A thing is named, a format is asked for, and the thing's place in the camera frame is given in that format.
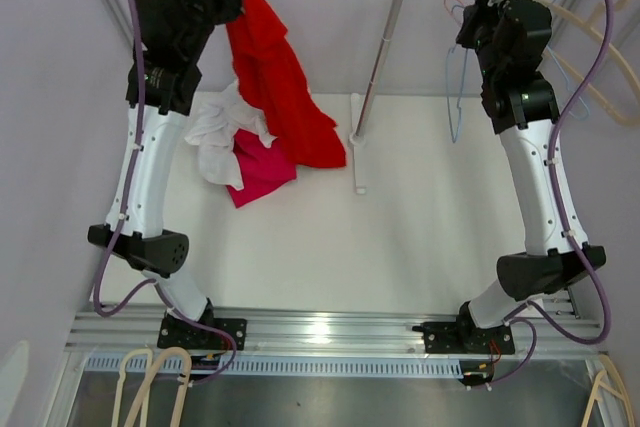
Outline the pink wire hanger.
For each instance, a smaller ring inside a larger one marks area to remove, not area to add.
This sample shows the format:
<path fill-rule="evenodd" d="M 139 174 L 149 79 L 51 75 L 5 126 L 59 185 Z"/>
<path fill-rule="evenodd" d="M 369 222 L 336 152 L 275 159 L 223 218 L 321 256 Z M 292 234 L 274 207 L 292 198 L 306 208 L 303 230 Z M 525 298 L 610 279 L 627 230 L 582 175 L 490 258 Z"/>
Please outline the pink wire hanger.
<path fill-rule="evenodd" d="M 465 4 L 461 0 L 443 0 L 443 6 L 454 22 L 461 26 Z"/>

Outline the red t shirt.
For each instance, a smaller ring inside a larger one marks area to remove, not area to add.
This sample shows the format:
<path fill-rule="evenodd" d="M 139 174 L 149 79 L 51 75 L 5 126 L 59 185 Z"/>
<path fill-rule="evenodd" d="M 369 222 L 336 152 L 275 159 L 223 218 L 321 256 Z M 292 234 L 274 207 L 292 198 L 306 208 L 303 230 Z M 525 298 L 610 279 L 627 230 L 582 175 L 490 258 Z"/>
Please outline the red t shirt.
<path fill-rule="evenodd" d="M 314 103 L 287 27 L 266 0 L 243 0 L 242 7 L 244 13 L 226 26 L 241 97 L 264 113 L 269 133 L 292 163 L 345 167 L 337 124 Z"/>

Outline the white t shirt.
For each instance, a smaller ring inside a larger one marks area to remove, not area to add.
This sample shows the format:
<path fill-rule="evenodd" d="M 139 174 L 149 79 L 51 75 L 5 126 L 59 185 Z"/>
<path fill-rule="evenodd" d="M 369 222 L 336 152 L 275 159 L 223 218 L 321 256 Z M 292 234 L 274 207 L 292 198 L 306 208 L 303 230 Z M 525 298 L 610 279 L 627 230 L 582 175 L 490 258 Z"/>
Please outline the white t shirt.
<path fill-rule="evenodd" d="M 202 177 L 217 185 L 244 189 L 241 169 L 234 147 L 236 134 L 246 131 L 258 137 L 269 149 L 276 139 L 266 124 L 264 113 L 239 93 L 235 79 L 221 92 L 197 92 L 185 141 L 198 148 L 198 168 Z"/>

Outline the pink t shirt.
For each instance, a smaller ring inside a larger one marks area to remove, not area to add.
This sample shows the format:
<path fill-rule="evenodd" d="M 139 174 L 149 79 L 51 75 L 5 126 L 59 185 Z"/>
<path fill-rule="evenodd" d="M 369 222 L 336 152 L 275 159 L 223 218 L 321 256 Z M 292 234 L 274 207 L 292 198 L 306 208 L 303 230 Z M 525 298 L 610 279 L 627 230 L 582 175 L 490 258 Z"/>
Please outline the pink t shirt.
<path fill-rule="evenodd" d="M 267 147 L 259 136 L 238 130 L 234 136 L 233 153 L 239 164 L 243 187 L 228 186 L 236 208 L 241 208 L 279 189 L 297 178 L 296 165 L 290 161 L 280 139 Z"/>

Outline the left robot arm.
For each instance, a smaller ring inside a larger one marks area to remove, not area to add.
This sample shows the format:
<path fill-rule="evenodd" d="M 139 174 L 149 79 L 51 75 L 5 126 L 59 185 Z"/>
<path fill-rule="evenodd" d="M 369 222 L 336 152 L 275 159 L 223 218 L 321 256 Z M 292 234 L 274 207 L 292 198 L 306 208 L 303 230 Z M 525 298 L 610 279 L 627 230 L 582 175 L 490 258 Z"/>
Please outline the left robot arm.
<path fill-rule="evenodd" d="M 88 230 L 103 257 L 140 272 L 167 307 L 168 335 L 194 348 L 218 329 L 211 301 L 187 272 L 186 235 L 165 228 L 164 200 L 173 154 L 201 80 L 198 62 L 219 25 L 237 20 L 243 0 L 128 0 L 134 30 L 128 74 L 127 146 L 106 220 Z"/>

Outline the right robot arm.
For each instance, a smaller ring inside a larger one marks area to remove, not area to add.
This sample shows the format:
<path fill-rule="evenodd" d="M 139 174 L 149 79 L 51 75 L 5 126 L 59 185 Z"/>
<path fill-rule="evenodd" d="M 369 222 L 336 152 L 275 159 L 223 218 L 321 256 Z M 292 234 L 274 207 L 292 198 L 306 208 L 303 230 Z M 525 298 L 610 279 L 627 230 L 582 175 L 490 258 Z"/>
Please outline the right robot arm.
<path fill-rule="evenodd" d="M 538 67 L 552 34 L 549 8 L 536 0 L 474 0 L 456 42 L 476 54 L 481 103 L 504 148 L 525 228 L 525 249 L 501 256 L 497 279 L 459 310 L 455 339 L 480 350 L 491 328 L 535 298 L 563 290 L 606 262 L 577 219 L 554 128 L 560 111 Z"/>

